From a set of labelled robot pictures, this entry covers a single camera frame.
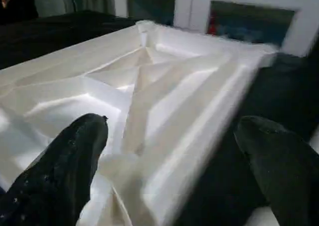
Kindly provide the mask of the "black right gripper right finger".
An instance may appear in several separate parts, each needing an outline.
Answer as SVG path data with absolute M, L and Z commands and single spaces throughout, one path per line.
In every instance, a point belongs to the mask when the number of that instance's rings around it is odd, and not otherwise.
M 319 155 L 297 133 L 260 116 L 242 117 L 236 143 L 281 226 L 319 224 Z

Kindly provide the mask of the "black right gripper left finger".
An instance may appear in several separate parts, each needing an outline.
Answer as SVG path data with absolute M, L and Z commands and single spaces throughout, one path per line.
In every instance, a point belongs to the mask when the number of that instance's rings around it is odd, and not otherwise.
M 94 113 L 64 128 L 1 196 L 0 224 L 76 225 L 90 200 L 108 133 L 108 117 Z

